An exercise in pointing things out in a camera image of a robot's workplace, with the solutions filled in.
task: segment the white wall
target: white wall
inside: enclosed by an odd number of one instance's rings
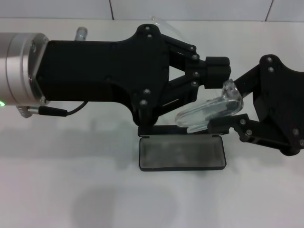
[[[0,0],[0,18],[112,19],[108,0]]]
[[[272,0],[112,0],[115,19],[266,19]],[[111,19],[109,0],[0,0],[0,18]]]
[[[115,19],[265,21],[271,0],[112,0]]]
[[[274,0],[267,21],[304,21],[304,0]]]

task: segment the robotic arm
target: robotic arm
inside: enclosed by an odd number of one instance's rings
[[[196,47],[144,24],[119,42],[49,41],[43,34],[0,34],[0,100],[24,117],[67,116],[89,101],[128,107],[138,126],[154,125],[159,116],[197,98],[198,87],[222,88],[230,76],[227,57],[200,60]],[[185,72],[169,81],[169,66]],[[303,73],[275,56],[235,81],[242,97],[253,92],[260,122],[248,116],[210,120],[209,133],[234,127],[244,142],[295,155],[304,148]],[[77,110],[47,107],[48,101],[83,101]]]

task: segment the clear plastic piece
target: clear plastic piece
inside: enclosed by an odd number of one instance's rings
[[[180,127],[188,127],[188,133],[198,132],[206,130],[210,120],[234,115],[241,111],[243,106],[243,98],[230,79],[223,85],[222,96],[178,113],[175,122]]]
[[[143,171],[222,170],[226,159],[221,137],[212,135],[150,135],[140,140]]]
[[[170,31],[173,32],[173,38],[176,38],[182,42],[189,43],[188,39],[181,33],[178,29],[170,25],[168,22],[165,20],[162,20],[160,18],[157,18],[156,16],[151,16],[151,21],[154,25],[158,26],[160,29],[161,33],[167,36],[172,36],[170,34]]]

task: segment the white table surface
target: white table surface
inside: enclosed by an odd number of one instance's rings
[[[0,19],[1,32],[42,32],[72,40],[129,38],[143,21]],[[304,71],[304,23],[169,22],[204,56],[230,58],[236,79],[265,54]],[[177,37],[172,31],[163,33]],[[178,71],[172,71],[171,78]],[[199,100],[210,99],[199,90]],[[75,103],[51,103],[72,109]],[[174,124],[177,111],[158,124]],[[257,120],[252,96],[245,108]],[[89,103],[67,117],[22,118],[0,109],[1,228],[302,228],[304,153],[242,143],[223,136],[222,171],[142,172],[137,127],[115,103]]]

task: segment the metal cylinder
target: metal cylinder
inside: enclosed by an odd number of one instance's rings
[[[0,101],[41,105],[36,73],[48,43],[41,33],[0,33]]]

